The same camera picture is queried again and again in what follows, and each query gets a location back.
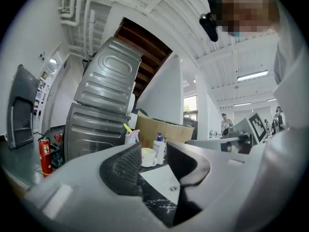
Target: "fire extinguisher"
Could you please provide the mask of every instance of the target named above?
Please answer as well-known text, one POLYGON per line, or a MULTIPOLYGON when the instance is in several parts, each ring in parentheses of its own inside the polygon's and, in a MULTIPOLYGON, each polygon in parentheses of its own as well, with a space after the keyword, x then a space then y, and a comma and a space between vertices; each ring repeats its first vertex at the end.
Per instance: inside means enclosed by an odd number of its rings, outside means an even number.
POLYGON ((40 159, 41 166, 44 178, 50 175, 53 172, 52 168, 52 158, 50 154, 50 139, 45 135, 42 135, 39 141, 39 151, 40 151, 40 159))

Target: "white container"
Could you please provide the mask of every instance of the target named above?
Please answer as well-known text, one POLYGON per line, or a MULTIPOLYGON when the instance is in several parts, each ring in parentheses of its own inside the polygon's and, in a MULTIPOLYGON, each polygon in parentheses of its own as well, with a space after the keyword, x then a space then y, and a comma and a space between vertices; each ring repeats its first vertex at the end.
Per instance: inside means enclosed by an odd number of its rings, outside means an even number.
POLYGON ((153 149, 155 150, 155 157, 157 158, 157 164, 162 165, 163 159, 165 155, 165 142, 163 141, 163 138, 161 138, 161 134, 159 134, 159 137, 157 140, 154 141, 153 149))

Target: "fluorescent light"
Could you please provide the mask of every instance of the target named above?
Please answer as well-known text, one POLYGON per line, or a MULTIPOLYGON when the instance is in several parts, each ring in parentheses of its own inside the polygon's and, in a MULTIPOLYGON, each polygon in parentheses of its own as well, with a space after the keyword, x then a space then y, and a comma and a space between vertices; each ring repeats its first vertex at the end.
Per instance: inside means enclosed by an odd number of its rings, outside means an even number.
POLYGON ((250 105, 251 102, 248 102, 248 103, 243 103, 243 104, 237 104, 237 105, 234 105, 234 106, 244 106, 244 105, 250 105))
POLYGON ((50 61, 51 63, 53 63, 53 64, 57 64, 57 61, 54 60, 54 59, 52 59, 52 58, 51 58, 49 61, 50 61))
POLYGON ((241 81, 244 81, 244 80, 264 76, 264 75, 267 75, 267 74, 268 74, 268 71, 261 71, 261 72, 256 72, 256 73, 249 74, 249 75, 243 75, 243 76, 238 77, 237 81, 241 82, 241 81))

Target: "black marble table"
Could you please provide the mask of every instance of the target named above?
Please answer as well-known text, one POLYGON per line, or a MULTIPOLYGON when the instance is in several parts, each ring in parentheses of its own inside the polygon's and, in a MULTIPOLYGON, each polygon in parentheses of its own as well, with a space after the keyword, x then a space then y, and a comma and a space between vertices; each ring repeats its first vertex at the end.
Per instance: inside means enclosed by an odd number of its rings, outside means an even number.
MULTIPOLYGON (((162 165, 156 165, 150 168, 141 167, 140 173, 161 168, 166 165, 167 161, 164 160, 162 165)), ((147 208, 167 227, 173 227, 177 205, 153 188, 140 174, 138 175, 137 185, 143 191, 143 202, 147 208)))

